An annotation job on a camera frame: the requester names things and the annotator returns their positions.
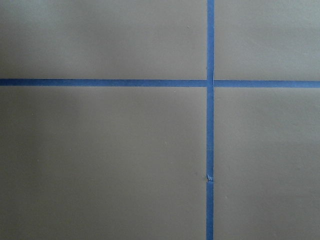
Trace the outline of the blue tape strip lengthwise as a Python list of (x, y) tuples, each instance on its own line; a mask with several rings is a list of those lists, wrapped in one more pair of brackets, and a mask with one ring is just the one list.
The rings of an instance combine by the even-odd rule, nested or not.
[(206, 239), (214, 239), (214, 17), (215, 1), (207, 1), (206, 77)]

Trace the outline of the blue tape strip crosswise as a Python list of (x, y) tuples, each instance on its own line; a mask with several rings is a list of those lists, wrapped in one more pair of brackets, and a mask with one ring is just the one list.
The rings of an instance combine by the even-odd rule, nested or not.
[(68, 87), (214, 87), (214, 88), (315, 88), (319, 81), (295, 80), (156, 80), (156, 79), (29, 79), (2, 78), (1, 86)]

